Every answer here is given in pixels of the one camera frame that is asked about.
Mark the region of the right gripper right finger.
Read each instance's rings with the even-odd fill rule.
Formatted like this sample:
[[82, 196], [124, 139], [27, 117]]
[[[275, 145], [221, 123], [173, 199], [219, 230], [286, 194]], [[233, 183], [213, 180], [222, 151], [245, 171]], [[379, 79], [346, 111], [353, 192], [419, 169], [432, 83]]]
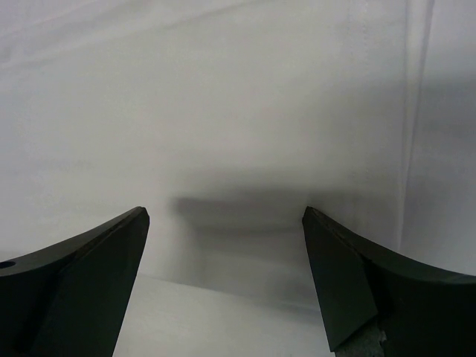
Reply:
[[475, 277], [412, 260], [307, 208], [306, 250], [336, 356], [473, 356]]

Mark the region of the white t shirt black print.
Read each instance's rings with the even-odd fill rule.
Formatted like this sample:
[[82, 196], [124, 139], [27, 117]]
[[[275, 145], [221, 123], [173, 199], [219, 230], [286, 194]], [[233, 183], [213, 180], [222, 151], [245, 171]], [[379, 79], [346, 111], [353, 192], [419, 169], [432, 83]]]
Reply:
[[117, 356], [328, 356], [306, 207], [475, 273], [473, 1], [3, 1], [1, 258], [142, 206]]

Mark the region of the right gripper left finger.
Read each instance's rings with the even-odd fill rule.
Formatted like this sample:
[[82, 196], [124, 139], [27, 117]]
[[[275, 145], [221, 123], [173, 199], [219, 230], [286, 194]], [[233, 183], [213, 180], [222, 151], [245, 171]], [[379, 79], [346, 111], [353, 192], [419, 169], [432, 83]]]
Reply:
[[148, 230], [136, 207], [1, 262], [1, 355], [112, 356]]

